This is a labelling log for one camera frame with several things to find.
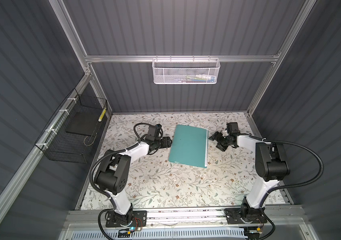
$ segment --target dark gray panel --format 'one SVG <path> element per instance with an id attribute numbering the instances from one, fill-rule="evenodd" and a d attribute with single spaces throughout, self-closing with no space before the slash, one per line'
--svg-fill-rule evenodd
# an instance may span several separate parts
<path id="1" fill-rule="evenodd" d="M 150 63 L 93 63 L 114 113 L 246 110 L 269 63 L 222 63 L 216 84 L 154 84 Z"/>
<path id="2" fill-rule="evenodd" d="M 0 194 L 82 76 L 48 1 L 0 1 Z M 41 226 L 40 238 L 55 238 L 87 167 L 43 159 L 1 224 L 0 238 L 26 238 Z"/>
<path id="3" fill-rule="evenodd" d="M 65 0 L 88 55 L 271 55 L 303 0 Z"/>
<path id="4" fill-rule="evenodd" d="M 318 0 L 253 115 L 263 137 L 301 143 L 324 161 L 317 182 L 289 190 L 322 239 L 341 239 L 341 1 Z M 313 177 L 317 162 L 287 147 L 286 184 Z"/>

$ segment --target wire mesh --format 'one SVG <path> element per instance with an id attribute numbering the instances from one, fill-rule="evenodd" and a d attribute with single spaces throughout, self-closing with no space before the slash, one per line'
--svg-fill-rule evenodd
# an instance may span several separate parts
<path id="1" fill-rule="evenodd" d="M 204 62 L 152 61 L 155 84 L 215 84 L 220 62 L 218 59 Z"/>
<path id="2" fill-rule="evenodd" d="M 59 120 L 48 131 L 48 137 L 44 142 L 36 142 L 35 145 L 43 151 L 44 155 L 53 161 L 87 163 L 92 161 L 95 148 L 97 148 L 98 134 L 101 134 L 101 125 L 106 121 L 106 116 L 102 121 L 95 121 L 95 127 L 91 136 L 84 136 L 66 132 L 67 126 L 75 117 L 76 113 L 89 113 L 101 115 L 106 108 L 106 99 L 77 95 L 72 99 L 68 108 L 59 110 Z"/>

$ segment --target black camera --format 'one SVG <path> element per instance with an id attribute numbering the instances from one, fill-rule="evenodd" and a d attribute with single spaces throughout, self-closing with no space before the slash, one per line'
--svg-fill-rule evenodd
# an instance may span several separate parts
<path id="1" fill-rule="evenodd" d="M 238 129 L 237 122 L 227 123 L 226 132 L 228 133 L 228 136 L 223 136 L 221 132 L 215 132 L 211 137 L 208 138 L 211 141 L 216 140 L 216 147 L 223 152 L 226 151 L 228 146 L 237 148 L 237 136 L 241 134 L 240 130 Z"/>

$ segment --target black mounting plate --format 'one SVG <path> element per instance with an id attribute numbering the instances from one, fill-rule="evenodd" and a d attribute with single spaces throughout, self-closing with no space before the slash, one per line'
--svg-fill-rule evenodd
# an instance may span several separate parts
<path id="1" fill-rule="evenodd" d="M 139 227 L 144 227 L 146 225 L 147 211 L 133 211 L 133 217 L 138 219 Z M 106 220 L 105 227 L 123 227 L 116 222 L 116 216 L 115 216 L 114 210 L 110 210 L 106 212 L 105 220 Z M 135 226 L 136 226 L 136 220 L 133 219 L 129 226 L 124 226 L 124 227 L 135 227 Z"/>
<path id="2" fill-rule="evenodd" d="M 225 218 L 228 224 L 244 224 L 244 223 L 266 223 L 267 220 L 264 216 L 254 216 L 254 220 L 252 222 L 244 222 L 240 216 L 240 208 L 230 208 L 224 209 Z"/>

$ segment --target white mesh basket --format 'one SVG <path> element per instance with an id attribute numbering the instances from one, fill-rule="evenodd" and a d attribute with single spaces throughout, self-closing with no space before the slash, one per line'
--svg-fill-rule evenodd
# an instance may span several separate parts
<path id="1" fill-rule="evenodd" d="M 220 62 L 208 61 L 152 61 L 155 84 L 215 84 Z"/>

